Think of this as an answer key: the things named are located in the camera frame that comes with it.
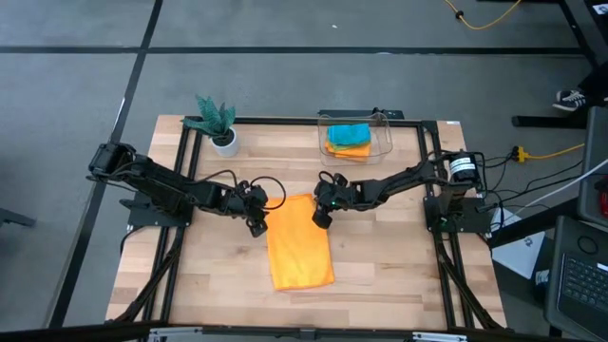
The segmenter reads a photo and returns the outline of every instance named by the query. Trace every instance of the wooden tabletop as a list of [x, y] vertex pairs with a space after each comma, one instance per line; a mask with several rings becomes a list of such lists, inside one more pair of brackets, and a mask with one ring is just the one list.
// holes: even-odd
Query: wooden tabletop
[[[173, 167], [180, 141], [181, 118], [158, 118], [148, 152], [155, 162], [169, 168]], [[442, 148], [465, 148], [459, 123], [438, 125]], [[236, 124], [235, 129], [241, 148], [233, 158], [218, 156], [203, 139], [197, 179], [227, 168], [234, 170], [240, 180], [273, 176], [283, 182], [289, 196], [311, 193], [321, 170], [340, 172], [351, 181], [381, 179], [420, 161], [412, 128], [391, 128], [393, 149], [382, 163], [340, 167], [325, 167], [319, 161], [315, 125]], [[193, 140], [190, 137], [186, 161], [190, 160]], [[429, 137], [427, 145], [432, 146]], [[230, 180], [218, 177], [214, 181]], [[260, 185], [271, 197], [282, 195], [270, 181]], [[328, 233], [335, 282], [309, 290], [275, 291], [265, 236], [251, 237], [242, 219], [195, 210], [186, 230], [170, 322], [193, 326], [445, 329], [437, 260], [425, 225], [424, 194], [424, 187], [419, 186], [391, 197], [374, 210], [333, 212]], [[150, 277], [159, 231], [146, 228], [127, 240], [107, 318], [121, 314]], [[492, 317], [504, 325], [487, 246], [474, 234], [459, 237], [468, 285]], [[154, 317], [160, 315], [163, 293], [161, 284]], [[457, 323], [462, 325], [460, 299], [453, 284], [452, 297]]]

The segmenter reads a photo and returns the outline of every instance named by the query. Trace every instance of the orange towel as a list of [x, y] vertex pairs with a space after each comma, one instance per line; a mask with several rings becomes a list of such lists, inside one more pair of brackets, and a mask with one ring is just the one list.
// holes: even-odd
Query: orange towel
[[371, 152], [371, 143], [366, 143], [362, 146], [353, 147], [346, 150], [336, 151], [330, 142], [325, 141], [325, 148], [333, 153], [336, 158], [348, 158], [351, 161], [366, 162]]
[[[270, 199], [276, 206], [282, 199]], [[313, 222], [313, 195], [290, 196], [266, 216], [268, 258], [276, 290], [307, 289], [333, 283], [327, 230]]]

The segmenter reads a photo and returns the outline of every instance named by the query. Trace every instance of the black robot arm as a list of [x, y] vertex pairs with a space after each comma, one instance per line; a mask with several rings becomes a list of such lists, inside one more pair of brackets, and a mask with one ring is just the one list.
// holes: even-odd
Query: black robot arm
[[156, 208], [176, 216], [194, 205], [202, 211], [245, 219], [254, 238], [266, 229], [268, 200], [259, 185], [246, 180], [229, 186], [210, 180], [190, 180], [135, 153], [126, 143], [102, 143], [88, 166], [93, 181], [123, 181], [149, 198]]
[[[451, 180], [437, 176], [437, 165], [446, 161], [450, 165]], [[383, 180], [357, 180], [349, 183], [341, 174], [332, 175], [322, 171], [314, 189], [316, 210], [313, 221], [317, 226], [327, 229], [332, 223], [329, 213], [334, 210], [370, 210], [385, 203], [392, 195], [423, 184], [442, 187], [442, 213], [457, 212], [466, 191], [481, 185], [475, 154], [465, 151], [446, 152], [434, 160], [421, 161], [414, 167]]]

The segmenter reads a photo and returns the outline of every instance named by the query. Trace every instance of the artificial plant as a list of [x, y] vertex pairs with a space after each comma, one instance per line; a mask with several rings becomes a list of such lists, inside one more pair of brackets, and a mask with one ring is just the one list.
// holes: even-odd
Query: artificial plant
[[226, 140], [230, 137], [230, 126], [237, 115], [235, 108], [232, 106], [226, 109], [226, 103], [224, 103], [218, 110], [211, 97], [207, 97], [205, 100], [199, 95], [197, 95], [197, 102], [202, 121], [184, 119], [183, 124], [208, 135], [216, 142], [229, 143]]

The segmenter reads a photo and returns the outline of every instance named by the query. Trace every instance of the yellow cable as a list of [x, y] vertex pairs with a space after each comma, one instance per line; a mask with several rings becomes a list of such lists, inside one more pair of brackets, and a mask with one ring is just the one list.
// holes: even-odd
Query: yellow cable
[[[458, 9], [456, 9], [456, 7], [449, 1], [449, 0], [444, 0], [446, 1], [446, 3], [452, 8], [452, 10], [454, 11], [454, 13], [458, 14]], [[474, 27], [471, 26], [466, 20], [465, 20], [465, 15], [462, 14], [460, 16], [458, 16], [458, 19], [460, 19], [463, 24], [465, 24], [469, 29], [475, 29], [475, 30], [480, 30], [480, 29], [487, 29], [489, 27], [494, 26], [495, 24], [497, 24], [498, 22], [500, 22], [501, 20], [503, 20], [505, 18], [505, 16], [507, 16], [514, 8], [516, 8], [522, 0], [517, 0], [517, 2], [515, 4], [513, 4], [513, 6], [511, 6], [510, 9], [508, 9], [505, 13], [503, 13], [503, 15], [501, 15], [500, 17], [498, 17], [498, 19], [494, 20], [493, 22], [487, 24], [487, 25], [483, 25], [482, 27]]]
[[549, 158], [553, 158], [553, 157], [561, 156], [562, 154], [566, 154], [566, 153], [568, 153], [568, 152], [570, 152], [570, 151], [574, 151], [574, 150], [579, 149], [579, 148], [581, 148], [581, 147], [583, 147], [583, 146], [585, 146], [585, 144], [584, 144], [584, 143], [579, 144], [579, 145], [576, 145], [576, 146], [572, 146], [572, 147], [570, 147], [570, 148], [566, 148], [566, 149], [564, 149], [564, 150], [562, 150], [562, 151], [560, 151], [560, 152], [551, 153], [551, 154], [546, 155], [546, 156], [529, 156], [529, 155], [528, 155], [528, 156], [525, 156], [525, 157], [526, 157], [527, 159], [534, 159], [534, 160], [549, 159]]

